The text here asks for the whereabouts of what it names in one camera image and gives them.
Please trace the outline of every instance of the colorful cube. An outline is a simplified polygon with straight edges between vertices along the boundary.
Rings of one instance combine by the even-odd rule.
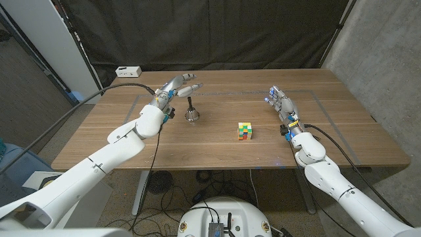
[[[253,130],[251,129],[250,122],[239,122],[238,123],[238,140],[247,140],[251,139],[251,134]]]

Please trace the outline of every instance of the robotic arm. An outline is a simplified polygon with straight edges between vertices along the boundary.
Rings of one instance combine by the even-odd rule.
[[[41,190],[0,207],[0,230],[55,228],[67,211],[107,173],[143,150],[143,139],[158,134],[161,125],[174,117],[174,96],[187,97],[202,84],[178,90],[194,74],[176,76],[157,89],[140,117],[111,132],[108,145],[85,158]]]
[[[265,101],[279,113],[283,134],[295,149],[295,160],[305,168],[307,180],[332,196],[369,236],[396,236],[413,229],[393,218],[377,203],[342,176],[339,167],[301,123],[295,104],[277,86],[270,88]]]

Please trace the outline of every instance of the table top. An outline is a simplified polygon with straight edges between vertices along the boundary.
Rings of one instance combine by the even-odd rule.
[[[155,90],[184,73],[197,75],[188,85],[203,83],[191,96],[200,119],[188,122],[184,118],[188,108],[186,98],[172,100],[176,116],[163,126],[155,170],[295,168],[289,144],[280,134],[278,113],[264,102],[274,84],[296,102],[301,121],[327,132],[355,165],[393,167],[410,162],[330,70],[142,72],[139,78],[116,78],[113,84],[137,82]],[[69,169],[107,145],[107,136],[125,122],[138,118],[151,99],[146,90],[133,86],[105,92],[52,167]],[[238,140],[238,122],[251,123],[251,140]],[[308,131],[321,138],[328,156],[340,167],[350,166],[329,139],[312,128]],[[144,142],[145,149],[119,169],[150,168],[157,136]]]

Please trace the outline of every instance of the concrete wall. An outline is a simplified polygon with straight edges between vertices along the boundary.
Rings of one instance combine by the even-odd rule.
[[[357,1],[323,68],[332,70],[410,156],[403,170],[374,169],[366,176],[404,217],[421,226],[421,1]],[[336,204],[327,208],[362,234]],[[323,223],[328,235],[347,236],[330,229],[330,221]]]

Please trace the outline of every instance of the small white device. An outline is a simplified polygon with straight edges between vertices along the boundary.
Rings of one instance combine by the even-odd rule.
[[[119,66],[116,69],[118,77],[139,77],[141,73],[140,66]]]

